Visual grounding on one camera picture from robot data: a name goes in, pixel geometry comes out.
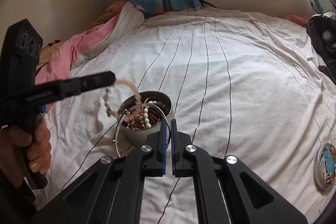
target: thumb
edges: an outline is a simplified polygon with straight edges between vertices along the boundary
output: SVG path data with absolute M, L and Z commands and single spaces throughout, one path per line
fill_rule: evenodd
M 10 142 L 14 145 L 25 147 L 29 146 L 32 142 L 31 134 L 26 131 L 18 128 L 17 126 L 9 126 L 5 128 L 3 131 L 6 131 L 6 137 L 10 140 Z

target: bed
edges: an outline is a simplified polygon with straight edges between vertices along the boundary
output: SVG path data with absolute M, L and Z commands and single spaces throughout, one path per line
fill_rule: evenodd
M 159 90 L 173 102 L 179 131 L 211 155 L 235 155 L 313 223 L 335 186 L 317 190 L 313 162 L 333 143 L 336 88 L 321 73 L 323 60 L 301 26 L 261 13 L 204 8 L 144 19 L 128 2 L 115 29 L 84 53 L 69 77 L 106 70 L 140 91 Z M 45 114 L 51 132 L 49 184 L 34 191 L 38 209 L 104 155 L 115 119 L 107 117 L 104 90 L 56 102 Z M 113 87 L 116 109 L 131 96 Z M 119 139 L 122 156 L 134 146 Z M 167 151 L 167 175 L 148 178 L 141 223 L 198 223 L 191 178 L 176 179 Z

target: jewelry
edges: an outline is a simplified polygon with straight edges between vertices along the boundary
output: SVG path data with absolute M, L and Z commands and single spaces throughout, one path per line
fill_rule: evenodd
M 170 143 L 170 139 L 171 139 L 171 131 L 170 131 L 170 126 L 169 126 L 169 122 L 167 120 L 167 117 L 166 115 L 163 113 L 163 111 L 156 105 L 153 105 L 153 104 L 149 104 L 149 103 L 141 103 L 139 106 L 145 106 L 145 107 L 153 107 L 155 108 L 159 114 L 162 116 L 162 118 L 166 121 L 167 123 L 167 127 L 168 127 L 168 132 L 169 132 L 169 135 L 168 135 L 168 140 L 166 142 L 166 150 L 168 149 L 168 146 L 169 146 L 169 143 Z M 135 106 L 132 106 L 129 108 L 129 110 L 133 110 L 137 107 L 137 105 Z M 115 133 L 114 133 L 114 137 L 113 137 L 113 140 L 112 140 L 112 143 L 115 144 L 115 148 L 116 148 L 116 151 L 117 151 L 117 154 L 118 154 L 118 157 L 121 158 L 121 155 L 120 155 L 120 152 L 119 152 L 119 147 L 118 147 L 118 135 L 119 135 L 119 130 L 120 130 L 120 127 L 121 127 L 121 121 L 124 119 L 125 116 L 129 115 L 129 110 L 125 109 L 123 111 L 123 113 L 121 114 L 121 117 L 120 119 L 118 120 L 118 123 L 117 123 L 117 128 L 115 129 Z
M 148 97 L 145 99 L 144 103 L 147 103 L 147 106 L 137 106 L 142 104 L 141 102 L 141 96 L 139 94 L 139 91 L 135 87 L 135 85 L 126 80 L 126 79 L 117 79 L 115 81 L 116 85 L 126 85 L 128 86 L 134 93 L 135 98 L 135 107 L 132 107 L 132 112 L 127 113 L 127 116 L 123 117 L 123 121 L 127 123 L 127 129 L 132 130 L 145 130 L 152 128 L 152 124 L 159 124 L 160 123 L 160 111 L 164 111 L 166 106 L 157 98 L 155 97 Z M 109 94 L 111 93 L 111 88 L 106 87 L 105 94 L 103 95 L 103 100 L 105 102 L 106 107 L 106 114 L 108 117 L 115 117 L 117 120 L 120 119 L 120 115 L 113 110 L 113 108 L 110 106 L 109 103 Z M 148 109 L 148 104 L 151 104 L 149 106 L 153 107 L 155 105 L 155 108 Z

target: metal screw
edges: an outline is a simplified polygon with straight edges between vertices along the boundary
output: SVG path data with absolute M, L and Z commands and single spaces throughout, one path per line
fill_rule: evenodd
M 235 164 L 237 163 L 238 159 L 235 156 L 228 156 L 226 161 L 228 164 Z
M 194 145 L 192 145 L 192 144 L 190 144 L 190 145 L 187 145 L 187 146 L 185 147 L 185 149 L 186 149 L 188 152 L 195 152 L 196 149 L 197 149 L 197 147 L 194 146 Z
M 145 144 L 141 147 L 142 152 L 149 152 L 152 150 L 152 147 L 149 144 Z
M 100 162 L 102 164 L 109 164 L 112 161 L 112 158 L 110 156 L 104 156 L 100 159 Z

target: pink blanket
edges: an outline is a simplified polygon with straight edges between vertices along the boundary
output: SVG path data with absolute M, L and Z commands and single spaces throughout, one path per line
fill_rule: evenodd
M 284 17 L 284 19 L 289 20 L 291 22 L 294 22 L 297 25 L 300 25 L 302 27 L 307 27 L 308 26 L 308 19 L 307 18 L 290 15 L 290 16 Z
M 76 34 L 67 40 L 49 62 L 41 68 L 35 78 L 35 83 L 42 84 L 55 80 L 65 80 L 69 76 L 71 64 L 80 56 L 82 51 L 87 51 L 103 41 L 116 26 L 119 14 L 126 4 L 126 1 L 119 1 L 110 5 L 107 12 L 115 12 L 117 15 L 107 23 L 95 26 L 81 34 Z

